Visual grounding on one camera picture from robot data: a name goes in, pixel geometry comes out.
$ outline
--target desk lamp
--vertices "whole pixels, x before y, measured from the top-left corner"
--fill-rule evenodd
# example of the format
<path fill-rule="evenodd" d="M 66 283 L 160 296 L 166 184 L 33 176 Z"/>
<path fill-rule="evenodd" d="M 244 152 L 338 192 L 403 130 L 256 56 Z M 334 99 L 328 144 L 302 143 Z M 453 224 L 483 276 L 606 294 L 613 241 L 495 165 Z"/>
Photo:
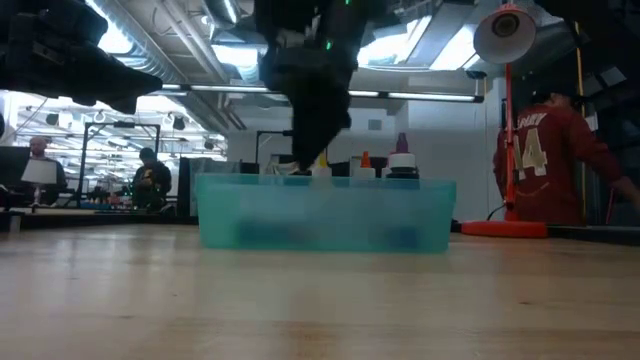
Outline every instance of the desk lamp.
<path fill-rule="evenodd" d="M 513 99 L 511 63 L 524 56 L 536 38 L 536 23 L 529 14 L 513 5 L 502 5 L 498 11 L 480 23 L 473 39 L 478 56 L 488 63 L 505 65 L 507 82 L 507 188 L 506 214 L 503 222 L 478 221 L 462 224 L 462 232 L 469 235 L 499 237 L 547 237 L 544 223 L 518 221 L 515 213 L 517 169 L 515 168 Z"/>
<path fill-rule="evenodd" d="M 35 186 L 36 191 L 33 194 L 34 201 L 32 206 L 40 205 L 40 195 L 42 195 L 42 186 L 57 184 L 57 167 L 56 163 L 47 160 L 30 159 L 27 167 L 22 174 L 22 181 L 31 183 Z"/>

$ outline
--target white lamp shade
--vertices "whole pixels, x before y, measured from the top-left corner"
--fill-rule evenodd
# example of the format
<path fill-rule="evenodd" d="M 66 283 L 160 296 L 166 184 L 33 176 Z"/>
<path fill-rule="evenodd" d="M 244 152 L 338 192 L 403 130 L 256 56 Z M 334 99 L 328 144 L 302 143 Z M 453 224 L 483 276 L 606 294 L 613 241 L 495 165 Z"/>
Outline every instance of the white lamp shade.
<path fill-rule="evenodd" d="M 523 57 L 536 39 L 536 23 L 529 14 L 507 4 L 480 23 L 473 47 L 491 64 L 508 64 Z"/>
<path fill-rule="evenodd" d="M 22 174 L 22 181 L 33 184 L 57 184 L 58 168 L 54 161 L 30 159 Z"/>

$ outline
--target man in red shirt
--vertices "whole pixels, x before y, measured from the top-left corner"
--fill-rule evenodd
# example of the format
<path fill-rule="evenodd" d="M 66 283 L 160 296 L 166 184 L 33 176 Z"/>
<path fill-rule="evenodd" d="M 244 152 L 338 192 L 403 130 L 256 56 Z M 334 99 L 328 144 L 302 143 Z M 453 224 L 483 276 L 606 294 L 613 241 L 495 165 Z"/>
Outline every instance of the man in red shirt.
<path fill-rule="evenodd" d="M 583 161 L 640 212 L 640 191 L 622 174 L 607 145 L 598 141 L 574 110 L 576 96 L 566 89 L 537 92 L 533 105 L 518 116 L 514 138 L 519 182 L 515 213 L 519 220 L 583 225 L 575 189 L 574 164 Z M 506 191 L 505 134 L 498 136 L 494 174 L 502 196 Z"/>

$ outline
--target red jersey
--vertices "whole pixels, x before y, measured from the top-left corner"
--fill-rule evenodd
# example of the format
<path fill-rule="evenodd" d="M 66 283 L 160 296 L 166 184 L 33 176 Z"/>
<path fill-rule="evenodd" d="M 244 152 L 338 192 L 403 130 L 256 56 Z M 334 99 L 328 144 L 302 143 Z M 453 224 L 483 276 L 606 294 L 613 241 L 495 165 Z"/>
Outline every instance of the red jersey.
<path fill-rule="evenodd" d="M 584 223 L 575 189 L 574 164 L 580 160 L 605 181 L 622 177 L 618 161 L 573 110 L 536 105 L 518 116 L 514 138 L 519 183 L 515 212 L 520 220 L 550 224 Z M 494 173 L 506 190 L 506 137 L 498 136 Z"/>

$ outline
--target computer monitor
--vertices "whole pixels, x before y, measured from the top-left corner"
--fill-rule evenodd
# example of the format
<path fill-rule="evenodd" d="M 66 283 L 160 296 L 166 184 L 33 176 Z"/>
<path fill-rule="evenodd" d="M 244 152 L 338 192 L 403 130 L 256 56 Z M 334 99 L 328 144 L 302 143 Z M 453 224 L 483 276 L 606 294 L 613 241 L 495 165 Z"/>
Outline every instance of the computer monitor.
<path fill-rule="evenodd" d="M 21 185 L 30 157 L 31 149 L 28 147 L 0 146 L 0 185 Z"/>

